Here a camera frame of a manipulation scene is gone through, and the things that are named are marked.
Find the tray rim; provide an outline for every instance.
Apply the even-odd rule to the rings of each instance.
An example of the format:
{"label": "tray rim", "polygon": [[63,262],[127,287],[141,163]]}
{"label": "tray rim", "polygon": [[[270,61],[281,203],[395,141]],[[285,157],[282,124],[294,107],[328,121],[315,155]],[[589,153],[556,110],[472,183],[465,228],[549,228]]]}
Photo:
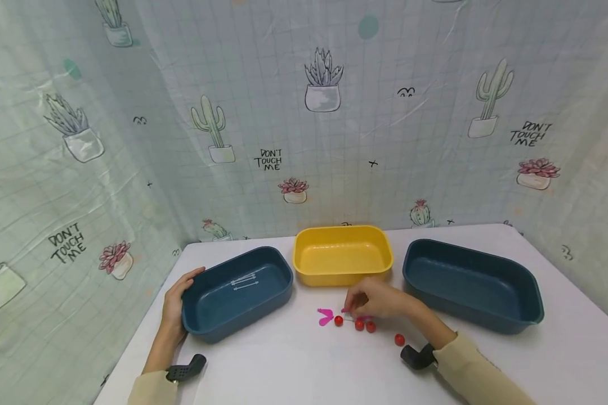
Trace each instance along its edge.
{"label": "tray rim", "polygon": [[[207,329],[207,330],[205,330],[205,331],[195,331],[193,328],[188,328],[188,327],[187,327],[187,324],[186,324],[186,322],[185,322],[185,305],[184,305],[184,303],[183,303],[183,306],[182,306],[182,308],[181,308],[181,318],[182,318],[183,326],[184,326],[185,330],[186,330],[188,333],[190,333],[190,334],[192,334],[192,335],[194,335],[194,336],[202,336],[202,335],[206,335],[206,334],[210,334],[210,333],[212,333],[212,332],[215,332],[215,331],[216,331],[216,329],[218,329],[218,328],[222,327],[223,325],[227,325],[228,323],[230,323],[230,322],[234,321],[235,319],[238,319],[240,316],[243,316],[243,315],[245,315],[245,314],[248,314],[248,312],[251,312],[251,311],[253,311],[253,310],[256,310],[257,308],[259,308],[259,307],[263,306],[263,305],[264,305],[264,304],[266,304],[267,302],[270,302],[270,301],[272,301],[273,299],[275,299],[275,298],[277,298],[277,297],[279,297],[279,296],[281,296],[281,295],[283,295],[283,294],[287,293],[287,292],[288,292],[288,290],[290,290],[290,289],[292,288],[292,286],[293,286],[293,281],[294,281],[294,275],[293,275],[292,269],[291,269],[291,268],[290,268],[290,266],[288,265],[288,262],[286,261],[286,258],[284,257],[284,255],[282,255],[282,254],[281,254],[281,252],[280,252],[280,251],[279,251],[277,248],[272,247],[272,246],[260,246],[260,247],[255,247],[254,249],[251,249],[251,250],[248,250],[248,251],[246,251],[246,252],[243,252],[243,253],[241,253],[240,255],[234,256],[234,257],[232,257],[231,259],[228,259],[228,260],[226,260],[226,261],[224,261],[224,262],[222,262],[222,263],[216,264],[216,265],[214,265],[213,267],[207,268],[207,269],[206,269],[204,272],[202,272],[201,274],[204,274],[204,273],[206,273],[206,272],[211,271],[212,269],[215,269],[215,268],[217,268],[217,267],[219,267],[219,266],[222,266],[222,265],[224,265],[224,264],[227,264],[228,262],[231,262],[232,260],[239,259],[239,257],[244,256],[244,255],[247,255],[248,253],[251,253],[251,252],[253,252],[253,251],[256,251],[256,250],[264,250],[264,249],[269,249],[269,250],[273,250],[273,251],[277,252],[277,254],[279,255],[279,258],[280,258],[280,259],[281,259],[281,260],[284,262],[284,264],[286,265],[286,268],[288,268],[288,270],[290,270],[290,271],[288,272],[288,274],[289,274],[289,276],[290,276],[290,277],[288,277],[288,283],[287,283],[286,287],[285,287],[285,288],[284,288],[282,291],[279,291],[279,293],[277,293],[277,294],[275,294],[275,295],[271,296],[270,298],[266,299],[265,301],[263,301],[263,302],[262,302],[261,304],[259,304],[258,306],[253,307],[253,308],[246,309],[245,311],[240,312],[239,314],[237,314],[237,315],[236,315],[235,317],[233,317],[232,319],[228,319],[226,322],[219,323],[219,324],[218,324],[218,325],[216,325],[215,327],[210,328],[210,329]],[[194,284],[196,283],[196,278],[197,278],[198,276],[200,276],[200,274],[197,274],[197,275],[196,275],[196,277],[194,277]]]}
{"label": "tray rim", "polygon": [[[409,259],[410,250],[411,250],[411,248],[412,248],[412,245],[414,245],[416,242],[422,242],[422,241],[435,242],[435,243],[438,243],[438,244],[443,244],[443,245],[447,245],[447,246],[450,246],[450,247],[453,247],[453,248],[459,248],[459,249],[462,249],[462,250],[467,250],[467,251],[475,252],[475,253],[478,253],[478,254],[481,254],[481,255],[487,255],[487,256],[496,257],[497,259],[501,259],[501,260],[504,260],[504,261],[506,261],[506,262],[510,262],[510,263],[513,263],[513,264],[515,264],[515,265],[520,266],[522,269],[524,269],[524,270],[525,270],[525,272],[526,272],[527,274],[529,274],[529,276],[531,277],[531,281],[532,281],[532,282],[533,282],[533,284],[534,284],[534,289],[535,289],[536,294],[537,294],[537,296],[538,296],[538,309],[539,309],[538,316],[537,316],[537,317],[536,317],[534,320],[531,320],[531,321],[523,321],[523,320],[520,320],[520,319],[517,319],[517,318],[512,318],[512,317],[508,317],[508,316],[501,315],[501,314],[499,314],[498,312],[492,312],[492,311],[489,311],[489,310],[483,310],[483,309],[480,309],[480,308],[475,308],[475,307],[472,307],[472,306],[470,306],[470,305],[465,305],[465,304],[457,303],[457,302],[453,301],[453,299],[446,298],[446,297],[445,297],[445,296],[443,296],[443,295],[437,295],[437,294],[428,293],[428,291],[426,291],[426,290],[424,290],[424,289],[420,289],[418,286],[416,286],[415,284],[413,284],[413,283],[410,281],[410,279],[408,278],[408,276],[407,276],[407,274],[406,274],[405,269],[406,269],[406,264],[407,264],[408,259]],[[420,239],[415,239],[415,240],[413,240],[413,241],[412,241],[412,242],[410,242],[410,244],[408,245],[408,249],[407,249],[407,251],[405,252],[405,259],[403,259],[403,266],[402,266],[402,268],[401,268],[401,273],[403,274],[403,280],[405,280],[405,282],[406,282],[406,283],[407,283],[407,284],[408,284],[410,287],[413,287],[414,289],[416,289],[416,290],[418,290],[418,291],[422,291],[424,294],[428,294],[428,295],[432,295],[433,297],[437,297],[437,298],[441,298],[441,299],[448,300],[448,301],[450,301],[450,302],[452,302],[452,303],[458,304],[458,305],[460,305],[460,306],[462,306],[462,307],[469,308],[469,309],[471,309],[471,310],[473,310],[473,311],[478,311],[478,312],[481,312],[481,313],[483,313],[483,314],[487,314],[487,315],[495,316],[495,317],[497,317],[497,318],[500,318],[500,319],[503,319],[503,320],[508,320],[508,321],[510,321],[510,322],[513,322],[513,323],[516,323],[516,324],[519,324],[519,325],[537,325],[537,324],[541,323],[541,322],[542,322],[542,320],[544,319],[543,297],[542,297],[542,295],[540,294],[540,288],[539,288],[539,286],[538,286],[538,280],[536,280],[536,277],[534,276],[534,274],[533,274],[533,273],[531,273],[531,272],[529,271],[529,269],[527,269],[527,268],[526,268],[524,265],[522,265],[522,264],[520,264],[520,263],[518,263],[518,262],[516,262],[516,261],[514,261],[514,260],[507,259],[506,257],[502,257],[502,256],[493,255],[493,254],[491,254],[491,253],[487,253],[487,252],[483,252],[483,251],[479,251],[479,250],[475,250],[475,249],[470,249],[470,248],[468,248],[468,247],[463,247],[463,246],[459,246],[459,245],[454,245],[454,244],[451,244],[451,243],[441,242],[441,240],[435,240],[435,239],[429,239],[429,238],[420,238]]]}
{"label": "tray rim", "polygon": [[[390,260],[389,263],[384,265],[382,269],[378,270],[378,272],[369,272],[369,273],[334,273],[334,274],[318,274],[318,273],[306,273],[303,272],[299,266],[297,265],[297,262],[295,261],[295,255],[297,254],[297,239],[299,239],[299,236],[301,234],[303,234],[304,232],[307,231],[319,231],[319,230],[334,230],[334,229],[343,229],[343,230],[347,230],[347,229],[358,229],[358,228],[371,228],[371,229],[375,229],[376,231],[378,231],[378,233],[380,233],[383,238],[385,239],[385,247],[387,248],[387,253],[390,256]],[[293,255],[292,255],[292,261],[293,261],[293,268],[295,268],[295,271],[299,274],[302,274],[303,276],[311,276],[311,277],[337,277],[337,276],[355,276],[355,275],[360,275],[360,276],[369,276],[369,275],[380,275],[383,274],[385,272],[388,272],[389,269],[392,268],[392,266],[394,265],[394,253],[392,252],[392,246],[390,246],[390,240],[387,237],[387,234],[385,234],[385,231],[380,229],[377,226],[373,226],[373,225],[352,225],[352,226],[316,226],[316,227],[310,227],[310,228],[306,228],[303,229],[301,231],[299,231],[296,235],[295,235],[295,242],[293,243]]]}

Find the white table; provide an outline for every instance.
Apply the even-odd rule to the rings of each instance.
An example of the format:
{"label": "white table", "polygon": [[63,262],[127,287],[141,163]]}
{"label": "white table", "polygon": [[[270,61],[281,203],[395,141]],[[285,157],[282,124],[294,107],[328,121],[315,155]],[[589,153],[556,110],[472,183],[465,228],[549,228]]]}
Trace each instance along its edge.
{"label": "white table", "polygon": [[[541,405],[608,405],[608,316],[512,227],[479,225],[386,232],[394,251],[392,283],[401,286],[408,244],[430,238],[508,257],[538,280],[544,321],[503,336],[441,315],[467,333],[480,350]],[[155,336],[164,292],[181,274],[211,267],[259,246],[273,246],[292,263],[294,238],[190,244],[100,393],[96,405],[125,404]],[[400,319],[377,320],[378,330],[352,324],[320,327],[317,308],[342,308],[346,289],[310,289],[296,281],[290,302],[216,345],[189,336],[177,362],[207,357],[200,378],[180,388],[181,405],[459,404],[435,372],[411,372],[400,360],[394,334],[420,349],[426,341]]]}

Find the dark blue tray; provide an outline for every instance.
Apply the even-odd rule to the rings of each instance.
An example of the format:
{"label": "dark blue tray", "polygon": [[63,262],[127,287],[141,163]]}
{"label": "dark blue tray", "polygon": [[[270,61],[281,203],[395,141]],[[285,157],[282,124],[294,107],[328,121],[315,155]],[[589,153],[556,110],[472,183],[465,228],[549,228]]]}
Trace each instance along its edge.
{"label": "dark blue tray", "polygon": [[183,294],[187,332],[215,343],[288,302],[293,273],[274,247],[258,247],[194,277]]}
{"label": "dark blue tray", "polygon": [[406,291],[429,307],[504,334],[543,320],[534,275],[503,257],[430,239],[408,246]]}

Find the yellow plastic basin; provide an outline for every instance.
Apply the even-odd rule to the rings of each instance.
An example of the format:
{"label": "yellow plastic basin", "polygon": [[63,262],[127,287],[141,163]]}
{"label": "yellow plastic basin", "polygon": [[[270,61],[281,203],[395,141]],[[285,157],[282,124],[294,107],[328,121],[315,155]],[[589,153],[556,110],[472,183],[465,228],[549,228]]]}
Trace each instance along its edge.
{"label": "yellow plastic basin", "polygon": [[393,262],[387,236],[373,226],[309,228],[295,238],[293,265],[307,286],[350,286],[363,277],[386,278]]}

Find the sleeve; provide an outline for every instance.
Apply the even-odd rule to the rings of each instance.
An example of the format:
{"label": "sleeve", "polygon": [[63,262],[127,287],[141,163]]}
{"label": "sleeve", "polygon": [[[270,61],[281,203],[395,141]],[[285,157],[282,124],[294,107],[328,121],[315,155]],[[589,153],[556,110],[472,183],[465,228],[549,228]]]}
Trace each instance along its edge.
{"label": "sleeve", "polygon": [[128,405],[173,405],[178,384],[167,380],[166,371],[142,374],[135,379]]}
{"label": "sleeve", "polygon": [[466,336],[458,333],[455,340],[434,354],[439,374],[470,405],[535,405]]}

